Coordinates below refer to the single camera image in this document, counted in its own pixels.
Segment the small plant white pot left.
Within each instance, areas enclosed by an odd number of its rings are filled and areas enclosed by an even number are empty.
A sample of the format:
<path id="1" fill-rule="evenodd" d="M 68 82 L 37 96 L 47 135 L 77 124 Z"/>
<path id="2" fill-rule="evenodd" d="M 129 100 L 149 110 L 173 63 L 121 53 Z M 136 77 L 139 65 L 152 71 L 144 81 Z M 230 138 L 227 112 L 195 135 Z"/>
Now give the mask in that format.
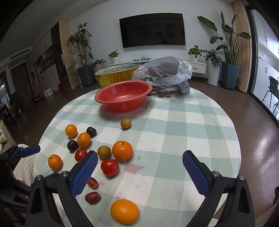
<path id="1" fill-rule="evenodd" d="M 112 61 L 113 64 L 119 63 L 119 56 L 121 54 L 118 53 L 118 50 L 115 50 L 108 54 L 108 58 Z"/>

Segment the large mandarin orange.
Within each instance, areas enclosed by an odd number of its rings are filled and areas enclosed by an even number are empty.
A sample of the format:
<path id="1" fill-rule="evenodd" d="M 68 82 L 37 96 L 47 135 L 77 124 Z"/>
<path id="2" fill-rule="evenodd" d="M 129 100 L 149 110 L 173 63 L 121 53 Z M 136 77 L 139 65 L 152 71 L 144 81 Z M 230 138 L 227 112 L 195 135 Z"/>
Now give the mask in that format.
<path id="1" fill-rule="evenodd" d="M 117 141 L 112 147 L 113 156 L 120 161 L 127 161 L 133 155 L 133 147 L 124 140 Z"/>

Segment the dark plum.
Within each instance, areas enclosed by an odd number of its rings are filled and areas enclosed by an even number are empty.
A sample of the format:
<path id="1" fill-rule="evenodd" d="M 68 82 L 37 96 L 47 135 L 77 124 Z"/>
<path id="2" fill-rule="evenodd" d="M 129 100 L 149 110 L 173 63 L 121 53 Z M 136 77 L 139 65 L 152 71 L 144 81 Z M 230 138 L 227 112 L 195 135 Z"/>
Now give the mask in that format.
<path id="1" fill-rule="evenodd" d="M 93 138 L 97 135 L 97 131 L 93 127 L 88 127 L 87 130 L 86 130 L 86 133 L 88 133 L 91 138 Z"/>
<path id="2" fill-rule="evenodd" d="M 75 152 L 76 150 L 79 149 L 79 146 L 78 146 L 78 143 L 75 140 L 70 140 L 67 143 L 67 148 L 71 153 L 73 153 L 73 152 Z"/>

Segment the black wall television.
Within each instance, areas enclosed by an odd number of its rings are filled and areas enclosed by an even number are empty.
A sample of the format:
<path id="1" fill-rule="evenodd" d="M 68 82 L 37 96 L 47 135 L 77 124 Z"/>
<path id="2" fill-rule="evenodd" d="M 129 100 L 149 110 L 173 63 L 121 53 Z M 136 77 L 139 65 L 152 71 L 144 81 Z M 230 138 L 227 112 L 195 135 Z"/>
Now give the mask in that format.
<path id="1" fill-rule="evenodd" d="M 124 48 L 147 45 L 185 46 L 181 13 L 150 13 L 119 19 Z"/>

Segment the wooden shelving cabinet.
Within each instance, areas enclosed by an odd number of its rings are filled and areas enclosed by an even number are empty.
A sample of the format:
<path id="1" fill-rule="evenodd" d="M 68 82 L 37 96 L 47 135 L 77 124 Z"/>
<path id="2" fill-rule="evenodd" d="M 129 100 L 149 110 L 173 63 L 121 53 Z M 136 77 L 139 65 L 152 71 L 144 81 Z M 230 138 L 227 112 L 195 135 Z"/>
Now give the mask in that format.
<path id="1" fill-rule="evenodd" d="M 37 43 L 27 58 L 27 70 L 36 96 L 44 89 L 59 91 L 61 83 L 55 63 L 51 31 Z"/>

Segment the small plant on tv stand right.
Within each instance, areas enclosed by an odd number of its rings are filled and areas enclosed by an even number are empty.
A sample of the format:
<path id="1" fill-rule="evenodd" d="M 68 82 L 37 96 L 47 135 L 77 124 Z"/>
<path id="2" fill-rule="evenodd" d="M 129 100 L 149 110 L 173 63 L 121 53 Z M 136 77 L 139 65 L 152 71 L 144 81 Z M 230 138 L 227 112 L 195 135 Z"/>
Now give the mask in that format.
<path id="1" fill-rule="evenodd" d="M 203 50 L 199 48 L 198 45 L 195 45 L 194 47 L 190 48 L 188 51 L 189 56 L 191 57 L 192 62 L 198 62 L 199 57 L 202 56 Z"/>

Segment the tall leafy plant blue pot left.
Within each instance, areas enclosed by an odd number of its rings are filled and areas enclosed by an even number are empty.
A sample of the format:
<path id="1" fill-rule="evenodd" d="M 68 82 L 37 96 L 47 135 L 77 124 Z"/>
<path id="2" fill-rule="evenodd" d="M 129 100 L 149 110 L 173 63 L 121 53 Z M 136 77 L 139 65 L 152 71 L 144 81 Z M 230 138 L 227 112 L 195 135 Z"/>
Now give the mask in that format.
<path id="1" fill-rule="evenodd" d="M 90 86 L 94 83 L 94 72 L 93 68 L 88 66 L 88 57 L 93 58 L 91 53 L 89 37 L 92 37 L 92 34 L 86 29 L 88 23 L 81 23 L 77 26 L 77 31 L 68 37 L 65 45 L 71 46 L 78 50 L 76 58 L 74 58 L 73 63 L 68 67 L 68 72 L 70 75 L 77 73 L 80 84 L 83 87 Z"/>

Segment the red box on floor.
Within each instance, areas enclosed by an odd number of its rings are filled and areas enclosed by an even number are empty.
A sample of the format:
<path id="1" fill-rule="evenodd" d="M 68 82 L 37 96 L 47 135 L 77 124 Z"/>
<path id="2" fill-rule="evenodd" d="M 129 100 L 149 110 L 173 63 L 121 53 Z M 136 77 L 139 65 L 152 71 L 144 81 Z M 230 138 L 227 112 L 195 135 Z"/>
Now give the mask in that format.
<path id="1" fill-rule="evenodd" d="M 63 82 L 58 85 L 60 93 L 66 93 L 68 91 L 67 83 Z"/>

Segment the red plastic colander bowl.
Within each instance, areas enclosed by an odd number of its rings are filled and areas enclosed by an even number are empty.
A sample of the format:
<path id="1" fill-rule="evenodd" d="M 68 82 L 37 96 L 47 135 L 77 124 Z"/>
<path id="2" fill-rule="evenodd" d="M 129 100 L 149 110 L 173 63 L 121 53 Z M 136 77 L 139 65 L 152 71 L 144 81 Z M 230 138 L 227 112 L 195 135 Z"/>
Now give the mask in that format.
<path id="1" fill-rule="evenodd" d="M 95 95 L 95 100 L 111 112 L 130 112 L 145 102 L 152 89 L 149 82 L 127 80 L 100 89 Z"/>

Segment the clear plastic bag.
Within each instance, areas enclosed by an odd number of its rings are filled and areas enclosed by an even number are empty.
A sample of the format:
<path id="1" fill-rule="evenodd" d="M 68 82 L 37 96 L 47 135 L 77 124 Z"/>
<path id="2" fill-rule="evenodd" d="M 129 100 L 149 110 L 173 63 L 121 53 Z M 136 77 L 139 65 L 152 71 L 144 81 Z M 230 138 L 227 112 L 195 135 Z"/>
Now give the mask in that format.
<path id="1" fill-rule="evenodd" d="M 151 96 L 170 97 L 189 93 L 192 74 L 191 64 L 177 57 L 166 56 L 140 65 L 131 78 L 149 82 L 153 87 Z"/>

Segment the red grape tomato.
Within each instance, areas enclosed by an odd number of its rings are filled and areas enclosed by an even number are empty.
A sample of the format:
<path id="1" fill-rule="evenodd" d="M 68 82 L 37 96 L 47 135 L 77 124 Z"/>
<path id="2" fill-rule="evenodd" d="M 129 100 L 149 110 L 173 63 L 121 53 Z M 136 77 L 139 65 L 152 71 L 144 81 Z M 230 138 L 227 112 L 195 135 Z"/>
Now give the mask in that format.
<path id="1" fill-rule="evenodd" d="M 93 177 L 90 177 L 87 181 L 87 185 L 92 188 L 92 189 L 97 189 L 99 184 L 97 182 L 97 180 Z"/>
<path id="2" fill-rule="evenodd" d="M 90 192 L 85 196 L 85 201 L 89 204 L 96 204 L 101 199 L 101 195 L 98 192 Z"/>

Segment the big orange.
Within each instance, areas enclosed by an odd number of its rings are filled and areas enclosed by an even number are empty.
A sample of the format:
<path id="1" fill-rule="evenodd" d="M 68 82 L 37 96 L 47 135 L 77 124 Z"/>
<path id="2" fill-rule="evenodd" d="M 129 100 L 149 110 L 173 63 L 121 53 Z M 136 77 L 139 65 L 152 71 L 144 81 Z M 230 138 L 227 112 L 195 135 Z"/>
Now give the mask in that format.
<path id="1" fill-rule="evenodd" d="M 120 224 L 132 224 L 138 216 L 140 210 L 135 203 L 127 199 L 116 200 L 110 208 L 112 218 Z"/>

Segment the plant in white tall pot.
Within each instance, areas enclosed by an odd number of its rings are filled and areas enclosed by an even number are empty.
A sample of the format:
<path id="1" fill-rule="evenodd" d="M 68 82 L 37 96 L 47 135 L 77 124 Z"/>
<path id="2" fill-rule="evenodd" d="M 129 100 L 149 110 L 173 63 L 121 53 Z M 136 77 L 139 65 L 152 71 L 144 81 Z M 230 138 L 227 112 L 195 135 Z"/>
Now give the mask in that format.
<path id="1" fill-rule="evenodd" d="M 219 86 L 219 75 L 221 70 L 221 57 L 217 54 L 214 49 L 203 50 L 205 54 L 205 60 L 208 62 L 208 81 L 207 84 L 218 87 Z"/>

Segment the small red cherry tomato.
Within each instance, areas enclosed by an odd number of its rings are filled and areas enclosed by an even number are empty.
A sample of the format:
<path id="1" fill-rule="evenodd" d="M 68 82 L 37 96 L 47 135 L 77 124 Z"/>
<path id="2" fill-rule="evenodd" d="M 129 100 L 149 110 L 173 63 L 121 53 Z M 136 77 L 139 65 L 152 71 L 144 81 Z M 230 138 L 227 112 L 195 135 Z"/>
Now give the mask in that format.
<path id="1" fill-rule="evenodd" d="M 75 152 L 74 158 L 77 162 L 81 162 L 83 158 L 87 155 L 87 153 L 88 152 L 85 149 L 80 148 Z"/>

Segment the brown longan fruit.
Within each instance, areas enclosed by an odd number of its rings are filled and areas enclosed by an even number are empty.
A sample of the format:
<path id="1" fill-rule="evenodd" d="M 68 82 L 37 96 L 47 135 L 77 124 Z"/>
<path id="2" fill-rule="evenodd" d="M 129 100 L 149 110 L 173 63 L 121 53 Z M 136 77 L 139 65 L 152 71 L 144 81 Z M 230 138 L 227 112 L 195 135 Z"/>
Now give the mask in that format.
<path id="1" fill-rule="evenodd" d="M 125 118 L 121 121 L 121 127 L 123 129 L 129 129 L 131 126 L 131 120 L 129 118 Z"/>
<path id="2" fill-rule="evenodd" d="M 101 159 L 107 159 L 111 157 L 111 149 L 108 146 L 101 146 L 97 150 L 97 154 Z"/>

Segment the small plant grey pot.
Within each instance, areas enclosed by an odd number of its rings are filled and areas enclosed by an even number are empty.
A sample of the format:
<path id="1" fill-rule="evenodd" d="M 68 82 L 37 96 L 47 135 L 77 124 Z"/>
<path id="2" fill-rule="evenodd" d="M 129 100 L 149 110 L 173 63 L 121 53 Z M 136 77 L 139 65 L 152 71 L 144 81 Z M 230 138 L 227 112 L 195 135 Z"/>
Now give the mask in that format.
<path id="1" fill-rule="evenodd" d="M 100 60 L 96 59 L 93 63 L 94 73 L 104 69 L 105 68 L 105 63 L 106 63 L 106 60 L 104 60 L 104 59 L 100 59 Z"/>

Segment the tall plant blue pot right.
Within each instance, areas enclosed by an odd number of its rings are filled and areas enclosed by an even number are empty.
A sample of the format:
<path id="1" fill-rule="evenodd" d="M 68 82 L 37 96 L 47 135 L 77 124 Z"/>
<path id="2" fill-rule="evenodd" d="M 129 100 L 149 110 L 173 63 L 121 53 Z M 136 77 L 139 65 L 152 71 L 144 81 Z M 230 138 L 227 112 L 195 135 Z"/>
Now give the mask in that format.
<path id="1" fill-rule="evenodd" d="M 218 34 L 214 22 L 203 16 L 197 17 L 204 26 L 215 32 L 215 35 L 210 38 L 209 43 L 214 44 L 217 40 L 220 41 L 220 45 L 216 48 L 216 51 L 223 50 L 225 55 L 225 61 L 221 63 L 221 85 L 228 90 L 233 90 L 235 88 L 240 73 L 240 67 L 236 65 L 237 57 L 239 55 L 239 50 L 237 50 L 237 38 L 240 37 L 246 40 L 251 39 L 251 36 L 247 32 L 237 33 L 234 31 L 234 22 L 238 18 L 239 13 L 240 11 L 237 11 L 237 13 L 234 14 L 231 25 L 225 23 L 224 14 L 221 13 L 221 21 L 219 23 L 225 33 L 224 37 Z"/>

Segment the teal balcony chair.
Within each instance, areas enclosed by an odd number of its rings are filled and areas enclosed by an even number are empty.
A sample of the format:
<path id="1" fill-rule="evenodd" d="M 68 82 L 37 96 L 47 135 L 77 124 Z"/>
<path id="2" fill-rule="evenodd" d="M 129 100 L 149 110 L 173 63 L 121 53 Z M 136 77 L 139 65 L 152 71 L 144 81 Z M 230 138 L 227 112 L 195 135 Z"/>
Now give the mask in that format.
<path id="1" fill-rule="evenodd" d="M 277 98 L 277 102 L 273 105 L 273 112 L 272 114 L 274 114 L 276 108 L 278 107 L 278 81 L 273 78 L 272 76 L 268 76 L 269 79 L 269 86 L 268 86 L 268 90 L 265 93 L 265 96 L 262 100 L 262 102 L 265 100 L 265 97 L 267 96 L 268 93 L 270 93 L 270 105 L 269 108 L 271 107 L 272 104 L 272 97 L 274 96 L 275 98 Z"/>

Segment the green checkered tablecloth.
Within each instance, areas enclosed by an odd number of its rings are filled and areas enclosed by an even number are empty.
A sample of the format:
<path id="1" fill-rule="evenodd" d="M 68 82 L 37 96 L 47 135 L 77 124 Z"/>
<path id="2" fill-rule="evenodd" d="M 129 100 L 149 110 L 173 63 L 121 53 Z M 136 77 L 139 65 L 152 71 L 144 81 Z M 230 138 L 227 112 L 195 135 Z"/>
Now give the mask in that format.
<path id="1" fill-rule="evenodd" d="M 125 118 L 131 120 L 129 129 L 121 127 Z M 34 175 L 52 173 L 47 163 L 52 154 L 61 157 L 63 170 L 75 165 L 65 134 L 70 124 L 80 133 L 88 127 L 96 129 L 90 150 L 111 147 L 119 140 L 133 147 L 131 159 L 119 164 L 117 176 L 107 178 L 100 167 L 95 168 L 92 175 L 101 195 L 97 204 L 85 201 L 89 187 L 77 196 L 94 226 L 118 226 L 110 214 L 111 205 L 118 199 L 131 200 L 139 207 L 134 226 L 186 226 L 204 200 L 183 166 L 186 150 L 223 176 L 235 178 L 240 170 L 241 150 L 232 120 L 213 99 L 196 89 L 184 96 L 149 96 L 141 107 L 127 113 L 108 111 L 95 101 L 93 91 L 72 100 L 43 133 Z"/>

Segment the beige curtain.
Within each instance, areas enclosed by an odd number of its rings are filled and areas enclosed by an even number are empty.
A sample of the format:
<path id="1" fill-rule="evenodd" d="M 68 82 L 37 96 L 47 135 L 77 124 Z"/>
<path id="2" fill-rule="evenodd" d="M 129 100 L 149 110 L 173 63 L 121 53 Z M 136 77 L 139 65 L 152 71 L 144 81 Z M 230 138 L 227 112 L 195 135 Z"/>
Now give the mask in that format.
<path id="1" fill-rule="evenodd" d="M 238 18 L 234 22 L 234 28 L 237 33 L 246 32 L 251 35 L 251 28 L 247 12 L 241 1 L 233 1 L 231 3 L 234 14 L 239 12 Z M 239 55 L 237 57 L 237 66 L 240 67 L 240 73 L 237 82 L 237 88 L 246 93 L 249 86 L 250 73 L 252 67 L 252 40 L 246 40 L 238 37 L 237 49 Z"/>

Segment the small orange table edge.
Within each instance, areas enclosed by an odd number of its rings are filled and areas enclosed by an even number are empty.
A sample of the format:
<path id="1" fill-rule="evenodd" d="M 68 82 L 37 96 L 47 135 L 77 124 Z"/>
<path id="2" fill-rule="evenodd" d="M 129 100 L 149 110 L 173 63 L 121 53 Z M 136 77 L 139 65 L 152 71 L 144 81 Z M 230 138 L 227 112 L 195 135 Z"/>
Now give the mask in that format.
<path id="1" fill-rule="evenodd" d="M 59 155 L 53 154 L 48 157 L 48 165 L 53 171 L 60 170 L 63 162 Z"/>

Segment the yellow foil tray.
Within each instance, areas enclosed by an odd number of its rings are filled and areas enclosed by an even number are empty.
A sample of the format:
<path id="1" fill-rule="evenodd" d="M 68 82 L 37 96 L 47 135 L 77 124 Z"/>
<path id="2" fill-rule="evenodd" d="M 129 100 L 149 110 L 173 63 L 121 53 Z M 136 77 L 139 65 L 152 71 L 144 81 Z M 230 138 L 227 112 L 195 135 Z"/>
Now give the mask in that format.
<path id="1" fill-rule="evenodd" d="M 95 73 L 102 88 L 108 85 L 131 80 L 132 73 L 139 67 L 139 64 L 113 65 Z"/>

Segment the small orange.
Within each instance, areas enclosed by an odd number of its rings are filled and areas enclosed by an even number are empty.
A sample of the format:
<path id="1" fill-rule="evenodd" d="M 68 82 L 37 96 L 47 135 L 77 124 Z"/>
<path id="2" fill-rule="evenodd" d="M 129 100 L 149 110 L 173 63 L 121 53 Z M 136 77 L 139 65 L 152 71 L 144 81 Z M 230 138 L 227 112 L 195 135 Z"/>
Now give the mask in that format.
<path id="1" fill-rule="evenodd" d="M 73 138 L 77 135 L 78 129 L 75 125 L 70 124 L 65 128 L 65 133 L 69 138 Z"/>
<path id="2" fill-rule="evenodd" d="M 91 142 L 91 137 L 87 132 L 81 133 L 77 138 L 77 144 L 80 148 L 86 148 Z"/>

